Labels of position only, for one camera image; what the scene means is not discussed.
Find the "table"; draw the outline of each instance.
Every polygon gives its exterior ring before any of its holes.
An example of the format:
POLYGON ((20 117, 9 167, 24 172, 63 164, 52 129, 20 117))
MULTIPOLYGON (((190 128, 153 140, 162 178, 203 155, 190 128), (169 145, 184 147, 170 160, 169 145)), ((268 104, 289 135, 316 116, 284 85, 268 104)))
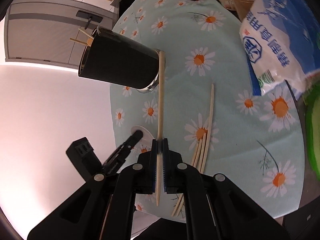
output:
MULTIPOLYGON (((196 141, 208 127, 211 83, 214 122, 204 173, 223 173, 277 218, 299 207, 304 178, 304 144, 294 100, 286 83, 253 97, 240 22, 216 0, 136 0, 113 31, 166 53, 164 137, 190 163, 196 141)), ((157 89, 148 94, 112 84, 116 144, 142 125, 156 137, 157 89)), ((150 145, 139 144, 124 165, 150 145)), ((137 195, 136 207, 171 217, 176 195, 137 195)))

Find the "plastic bag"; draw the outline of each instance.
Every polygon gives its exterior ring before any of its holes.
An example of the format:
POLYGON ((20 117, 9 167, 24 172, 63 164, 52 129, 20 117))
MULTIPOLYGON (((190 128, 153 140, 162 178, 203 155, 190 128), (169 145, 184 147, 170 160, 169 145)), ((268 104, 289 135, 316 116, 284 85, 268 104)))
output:
POLYGON ((320 25, 304 0, 255 0, 240 36, 261 95, 284 80, 301 94, 320 72, 320 25))

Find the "orange flower center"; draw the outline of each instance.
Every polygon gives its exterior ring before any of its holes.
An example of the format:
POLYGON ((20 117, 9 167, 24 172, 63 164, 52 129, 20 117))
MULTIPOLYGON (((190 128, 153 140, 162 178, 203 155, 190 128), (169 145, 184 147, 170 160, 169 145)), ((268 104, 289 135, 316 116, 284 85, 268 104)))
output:
POLYGON ((157 24, 157 27, 158 28, 161 28, 163 26, 163 22, 159 22, 158 24, 157 24))
POLYGON ((245 101, 244 101, 244 105, 246 108, 251 108, 253 107, 253 102, 250 98, 247 98, 245 101))
POLYGON ((146 153, 146 152, 147 152, 147 148, 146 147, 141 149, 141 153, 146 153))
POLYGON ((204 63, 204 56, 203 55, 196 55, 193 59, 193 62, 198 66, 202 65, 204 63))
POLYGON ((216 21, 216 18, 214 16, 209 16, 205 19, 207 23, 214 23, 216 21))
POLYGON ((149 116, 153 116, 153 113, 154 113, 155 111, 153 110, 153 108, 152 107, 149 107, 148 108, 148 115, 149 116))
POLYGON ((276 98, 275 101, 271 101, 271 105, 273 113, 278 118, 283 118, 289 110, 287 102, 282 97, 276 98))
POLYGON ((203 135, 204 135, 205 133, 208 133, 208 130, 206 130, 206 129, 203 128, 203 127, 199 128, 199 129, 197 130, 197 132, 196 132, 196 137, 197 137, 198 141, 200 141, 200 139, 203 137, 203 135))
POLYGON ((277 173, 277 175, 275 176, 275 178, 272 181, 272 184, 275 185, 276 187, 281 186, 282 184, 284 184, 285 181, 285 176, 283 173, 277 173))

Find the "floral tablecloth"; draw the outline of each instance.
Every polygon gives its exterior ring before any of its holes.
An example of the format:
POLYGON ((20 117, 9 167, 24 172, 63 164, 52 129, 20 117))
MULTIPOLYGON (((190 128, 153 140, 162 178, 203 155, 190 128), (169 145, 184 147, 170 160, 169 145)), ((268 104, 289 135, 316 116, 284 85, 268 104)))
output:
MULTIPOLYGON (((164 137, 171 150, 190 163, 196 142, 208 128, 211 83, 215 85, 214 122, 204 173, 229 177, 272 217, 299 206, 304 176, 304 146, 294 101, 285 83, 263 97, 252 96, 240 22, 216 0, 136 0, 113 31, 165 51, 164 137)), ((111 109, 116 144, 135 125, 157 135, 158 91, 141 94, 112 84, 111 109)), ((150 144, 138 144, 125 166, 150 144)), ((176 195, 137 195, 136 207, 171 217, 176 195)))

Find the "wooden chopstick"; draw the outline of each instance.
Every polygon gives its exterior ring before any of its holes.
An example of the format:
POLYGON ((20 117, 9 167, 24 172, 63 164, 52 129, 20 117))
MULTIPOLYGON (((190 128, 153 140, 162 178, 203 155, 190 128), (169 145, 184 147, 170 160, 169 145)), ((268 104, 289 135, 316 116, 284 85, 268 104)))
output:
POLYGON ((90 47, 90 45, 87 44, 86 42, 78 41, 78 40, 75 40, 75 39, 73 39, 73 38, 70 38, 69 40, 71 40, 71 41, 73 41, 73 42, 76 42, 76 43, 79 43, 79 44, 82 44, 82 45, 84 45, 84 46, 89 46, 89 47, 90 47))
POLYGON ((202 160, 203 160, 203 154, 204 154, 204 148, 205 148, 205 139, 206 139, 207 134, 204 133, 203 137, 202 137, 202 146, 201 146, 201 154, 200 154, 200 158, 199 158, 199 165, 198 165, 198 171, 200 172, 201 170, 201 165, 202 165, 202 160))
POLYGON ((82 33, 84 33, 85 35, 87 35, 89 38, 94 40, 94 37, 91 36, 89 33, 86 33, 83 29, 79 28, 79 31, 81 31, 82 33))
MULTIPOLYGON (((198 152, 199 145, 200 145, 200 143, 197 142, 196 147, 195 147, 195 151, 194 151, 194 153, 193 153, 193 157, 192 157, 192 160, 191 160, 191 165, 192 165, 192 166, 193 166, 194 163, 195 163, 195 159, 196 159, 196 155, 197 155, 197 152, 198 152)), ((172 217, 174 216, 175 212, 177 211, 177 209, 178 209, 178 207, 179 207, 179 205, 180 205, 180 201, 181 201, 182 197, 183 197, 183 194, 180 194, 180 196, 179 196, 179 198, 178 198, 178 201, 177 201, 177 203, 176 203, 176 205, 175 205, 175 207, 174 207, 174 209, 173 209, 173 212, 172 212, 172 214, 171 214, 172 217)))
MULTIPOLYGON (((159 52, 159 103, 158 103, 158 145, 162 144, 164 112, 164 52, 159 52)), ((162 169, 162 152, 157 153, 156 204, 160 204, 160 173, 162 169)))
POLYGON ((209 113, 209 125, 208 125, 208 136, 207 141, 205 143, 204 156, 201 164, 200 173, 204 172, 205 162, 207 160, 208 150, 210 146, 210 137, 211 137, 211 129, 212 129, 212 119, 213 119, 213 101, 214 101, 214 85, 211 84, 211 98, 210 98, 210 113, 209 113))
MULTIPOLYGON (((201 154, 203 155, 203 151, 204 151, 204 147, 205 147, 205 137, 206 137, 206 133, 203 134, 202 138, 200 139, 199 141, 199 147, 198 147, 198 150, 197 150, 197 156, 199 156, 199 152, 201 151, 201 154)), ((195 160, 195 162, 192 164, 193 167, 197 167, 197 161, 195 160)), ((181 202, 179 204, 179 208, 177 209, 177 214, 176 216, 179 215, 180 211, 181 211, 181 208, 182 208, 182 205, 184 203, 184 197, 181 198, 181 202)))

